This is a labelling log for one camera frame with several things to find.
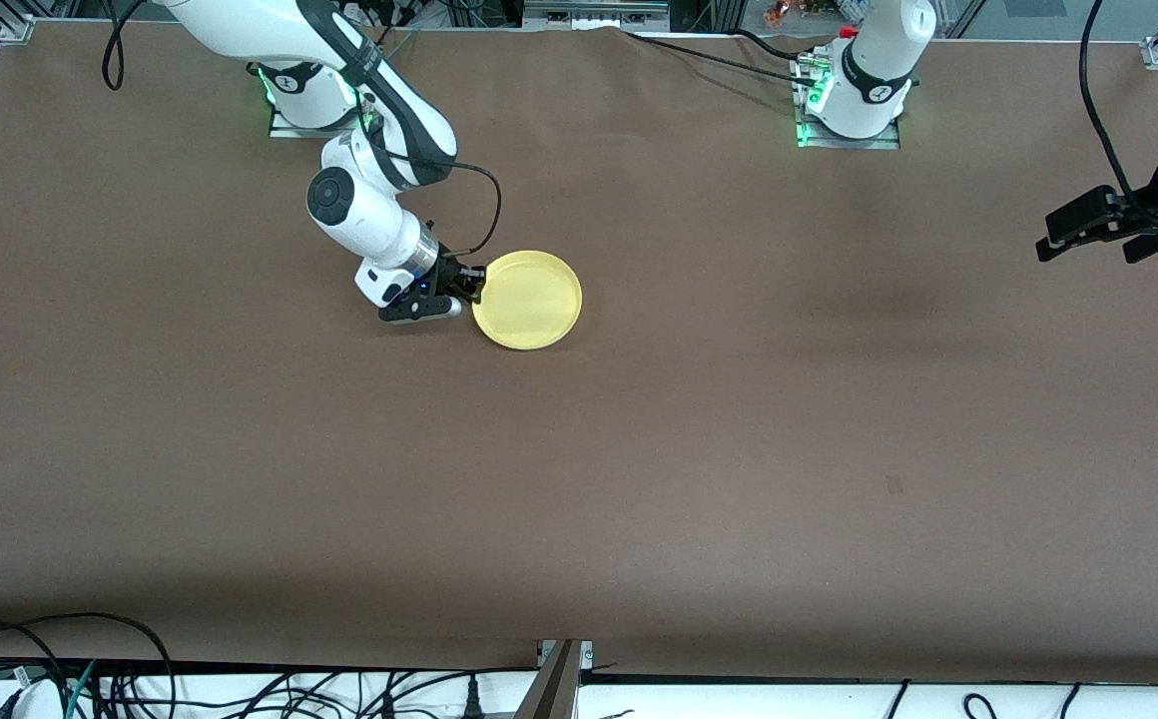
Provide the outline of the yellow plate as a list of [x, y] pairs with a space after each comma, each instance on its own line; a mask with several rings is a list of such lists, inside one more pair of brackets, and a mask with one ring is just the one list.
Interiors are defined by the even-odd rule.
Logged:
[[523, 250], [486, 267], [474, 322], [488, 340], [513, 351], [556, 345], [582, 314], [582, 284], [565, 261]]

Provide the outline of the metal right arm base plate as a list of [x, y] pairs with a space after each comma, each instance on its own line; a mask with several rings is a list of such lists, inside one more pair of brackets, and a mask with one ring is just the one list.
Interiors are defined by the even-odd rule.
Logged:
[[367, 120], [372, 104], [340, 73], [314, 63], [256, 65], [272, 107], [270, 135], [332, 138]]

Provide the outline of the aluminium frame profile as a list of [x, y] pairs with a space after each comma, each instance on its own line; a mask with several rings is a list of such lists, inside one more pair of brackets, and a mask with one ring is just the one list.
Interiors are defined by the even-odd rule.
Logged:
[[512, 719], [576, 719], [576, 697], [594, 665], [589, 640], [538, 641], [538, 672]]

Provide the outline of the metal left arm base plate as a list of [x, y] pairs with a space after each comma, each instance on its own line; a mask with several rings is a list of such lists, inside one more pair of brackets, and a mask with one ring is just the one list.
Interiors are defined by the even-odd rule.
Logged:
[[794, 83], [793, 88], [797, 146], [800, 149], [897, 151], [901, 147], [897, 119], [891, 119], [879, 135], [850, 138], [831, 131], [820, 115], [813, 113], [812, 107], [838, 85], [826, 56], [799, 54], [789, 61], [789, 69], [791, 78], [811, 81], [811, 85]]

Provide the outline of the grey power strip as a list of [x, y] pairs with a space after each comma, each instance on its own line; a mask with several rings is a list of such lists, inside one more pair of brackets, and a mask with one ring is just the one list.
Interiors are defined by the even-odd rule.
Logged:
[[594, 29], [670, 32], [669, 0], [521, 0], [525, 29]]

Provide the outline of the brown table cover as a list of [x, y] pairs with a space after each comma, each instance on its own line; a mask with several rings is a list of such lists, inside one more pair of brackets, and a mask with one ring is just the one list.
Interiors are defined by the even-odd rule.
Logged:
[[[182, 661], [1158, 682], [1158, 258], [1040, 264], [1107, 179], [1072, 44], [945, 42], [895, 152], [615, 29], [395, 60], [582, 315], [388, 327], [318, 140], [177, 25], [0, 50], [0, 619]], [[885, 478], [904, 492], [889, 496]]]

